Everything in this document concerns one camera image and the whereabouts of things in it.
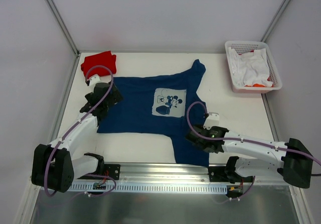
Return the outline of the blue mickey mouse t-shirt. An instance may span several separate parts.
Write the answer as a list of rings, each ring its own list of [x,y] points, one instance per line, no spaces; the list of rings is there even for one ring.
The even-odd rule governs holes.
[[[115,77],[123,100],[99,124],[98,133],[143,133],[171,139],[175,161],[207,167],[209,154],[186,140],[190,125],[203,125],[206,105],[197,90],[206,72],[195,60],[190,69],[173,75]]]

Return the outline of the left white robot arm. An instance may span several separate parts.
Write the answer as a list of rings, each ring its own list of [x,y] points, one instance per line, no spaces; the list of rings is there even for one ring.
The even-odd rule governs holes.
[[[99,179],[107,173],[101,155],[85,153],[77,159],[72,156],[81,145],[90,143],[110,108],[123,97],[114,83],[99,82],[85,98],[87,102],[72,126],[49,144],[35,148],[31,175],[34,185],[64,193],[75,179]]]

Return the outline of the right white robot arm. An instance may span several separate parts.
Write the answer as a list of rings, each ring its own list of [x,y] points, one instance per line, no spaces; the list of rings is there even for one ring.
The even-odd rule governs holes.
[[[216,174],[230,183],[252,181],[255,176],[281,178],[287,184],[308,189],[312,154],[298,140],[269,142],[253,139],[227,128],[194,125],[186,139],[206,153],[231,153],[224,169]]]

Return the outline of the folded red t-shirt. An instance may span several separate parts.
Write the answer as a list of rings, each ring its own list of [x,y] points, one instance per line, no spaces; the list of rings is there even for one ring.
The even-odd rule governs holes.
[[[105,51],[85,57],[84,62],[81,64],[81,70],[84,74],[85,80],[88,80],[95,74],[99,75],[100,77],[110,75],[110,72],[102,67],[97,67],[90,71],[91,68],[98,65],[108,68],[114,75],[117,72],[116,55],[112,54],[111,51]]]

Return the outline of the orange t-shirt in basket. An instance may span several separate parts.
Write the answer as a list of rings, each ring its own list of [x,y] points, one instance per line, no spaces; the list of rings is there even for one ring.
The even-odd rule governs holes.
[[[267,85],[266,84],[259,84],[259,83],[255,83],[253,85],[245,85],[245,87],[274,87],[273,82],[271,81],[271,78],[268,77],[267,79]]]

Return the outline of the white t-shirt in basket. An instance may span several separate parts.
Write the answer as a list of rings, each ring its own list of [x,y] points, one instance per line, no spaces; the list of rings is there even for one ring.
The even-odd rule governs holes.
[[[232,76],[238,87],[255,83],[268,84],[270,77],[266,49],[238,54],[235,49],[228,48],[231,60]]]

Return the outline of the white plastic laundry basket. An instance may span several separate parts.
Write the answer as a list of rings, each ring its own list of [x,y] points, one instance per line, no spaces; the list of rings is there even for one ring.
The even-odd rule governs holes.
[[[260,50],[265,48],[266,54],[267,54],[267,63],[269,67],[269,73],[271,81],[274,84],[274,87],[238,87],[235,83],[235,81],[232,79],[232,68],[231,68],[231,60],[230,55],[228,53],[228,48],[231,47],[232,49],[235,49],[238,54],[248,53],[252,52],[253,50]],[[280,79],[280,76],[278,74],[278,70],[276,68],[274,59],[272,57],[271,51],[268,47],[268,45],[264,42],[257,42],[257,41],[227,41],[225,43],[225,50],[226,50],[226,56],[228,60],[228,66],[232,81],[232,89],[236,93],[268,93],[272,90],[279,90],[282,87],[282,82]]]

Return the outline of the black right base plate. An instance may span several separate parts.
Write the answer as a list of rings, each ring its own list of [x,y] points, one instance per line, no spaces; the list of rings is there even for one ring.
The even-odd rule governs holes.
[[[229,182],[235,184],[236,182],[250,183],[253,181],[253,176],[241,177],[235,170],[226,166],[210,166],[208,167],[208,174],[210,182]]]

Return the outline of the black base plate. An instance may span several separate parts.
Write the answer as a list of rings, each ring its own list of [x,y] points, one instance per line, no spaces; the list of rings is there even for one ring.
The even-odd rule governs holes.
[[[79,179],[102,180],[103,178],[98,177],[98,175],[101,175],[101,176],[109,176],[114,180],[119,180],[120,169],[121,169],[120,164],[105,163],[104,166],[98,167],[98,171],[92,173],[94,176],[84,175],[84,176],[81,176]]]
[[[235,170],[226,166],[210,166],[208,167],[208,174],[210,182],[229,182],[235,184],[236,182],[250,183],[253,181],[253,176],[241,177]]]

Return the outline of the left aluminium frame post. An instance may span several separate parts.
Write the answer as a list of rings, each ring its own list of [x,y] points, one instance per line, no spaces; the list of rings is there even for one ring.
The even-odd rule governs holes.
[[[80,52],[79,52],[79,50],[78,50],[78,48],[77,48],[77,46],[76,46],[71,34],[70,34],[70,32],[69,32],[69,30],[68,30],[68,28],[67,28],[67,26],[66,26],[66,24],[65,24],[65,22],[64,22],[64,20],[63,20],[63,18],[61,16],[60,12],[59,12],[59,9],[57,8],[54,0],[45,0],[45,2],[48,5],[53,17],[55,18],[55,21],[57,22],[57,24],[58,24],[61,32],[63,33],[63,35],[64,35],[69,47],[71,48],[71,50],[73,52],[73,54],[78,57]]]

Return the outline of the aluminium frame post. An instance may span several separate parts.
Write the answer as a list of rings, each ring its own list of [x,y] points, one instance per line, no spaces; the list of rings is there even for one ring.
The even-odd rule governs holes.
[[[48,5],[53,17],[55,18],[55,21],[57,22],[57,24],[58,24],[61,32],[63,33],[63,35],[64,35],[69,47],[71,48],[71,50],[73,52],[73,54],[78,57],[80,52],[79,52],[79,50],[78,50],[78,48],[77,48],[77,46],[76,46],[71,34],[70,34],[70,32],[69,32],[69,30],[68,30],[68,28],[67,28],[67,26],[66,26],[66,24],[65,24],[65,22],[64,22],[64,20],[63,20],[63,18],[61,16],[60,12],[59,12],[59,9],[57,8],[54,0],[45,0],[45,2]]]
[[[280,6],[278,7],[275,15],[273,16],[271,22],[269,23],[267,29],[265,30],[261,38],[261,42],[266,42],[269,39],[274,28],[277,26],[279,20],[281,19],[282,15],[284,14],[284,12],[286,11],[287,7],[290,5],[291,2],[292,0],[283,0],[281,2]]]

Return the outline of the aluminium front mounting rail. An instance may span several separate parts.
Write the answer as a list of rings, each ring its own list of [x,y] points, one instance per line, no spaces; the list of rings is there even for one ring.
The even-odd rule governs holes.
[[[98,171],[98,167],[104,166],[105,162],[99,156],[85,155],[76,160],[61,159],[53,162],[46,160],[35,160],[32,167],[31,181],[34,185],[47,187],[58,192],[66,192],[72,182],[81,176],[94,176],[92,173]],[[209,176],[208,167],[198,167],[192,165],[152,165],[152,164],[122,164],[119,178],[125,178],[125,175],[134,175],[139,178],[146,177],[151,179],[193,177],[193,176]],[[245,174],[241,177],[253,176],[253,174]]]

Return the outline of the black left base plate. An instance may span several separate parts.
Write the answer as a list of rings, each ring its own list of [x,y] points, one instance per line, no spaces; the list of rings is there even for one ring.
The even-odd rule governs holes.
[[[94,176],[84,175],[84,176],[81,176],[79,179],[102,180],[103,178],[98,177],[98,175],[101,175],[101,176],[109,176],[114,180],[119,180],[120,169],[121,169],[120,164],[105,163],[104,166],[98,167],[98,171],[92,173]]]

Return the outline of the right aluminium frame post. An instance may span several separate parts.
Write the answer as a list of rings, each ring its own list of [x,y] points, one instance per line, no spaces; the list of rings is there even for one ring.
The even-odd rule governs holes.
[[[269,23],[267,29],[265,30],[261,38],[261,42],[266,42],[269,39],[274,28],[277,26],[279,20],[281,19],[282,15],[284,14],[284,12],[286,11],[287,7],[290,5],[291,2],[292,0],[283,0],[281,2],[280,6],[278,7],[275,15],[273,16],[271,22]]]

